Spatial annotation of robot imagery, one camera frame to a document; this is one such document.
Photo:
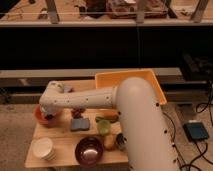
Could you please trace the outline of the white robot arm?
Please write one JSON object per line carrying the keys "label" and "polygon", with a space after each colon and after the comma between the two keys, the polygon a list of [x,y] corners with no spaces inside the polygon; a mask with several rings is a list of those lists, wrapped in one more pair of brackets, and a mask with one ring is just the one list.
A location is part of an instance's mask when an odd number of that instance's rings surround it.
{"label": "white robot arm", "polygon": [[119,113],[131,171],[180,171],[168,127],[152,85],[129,77],[118,86],[64,93],[51,81],[39,104],[47,114],[62,108],[115,108]]}

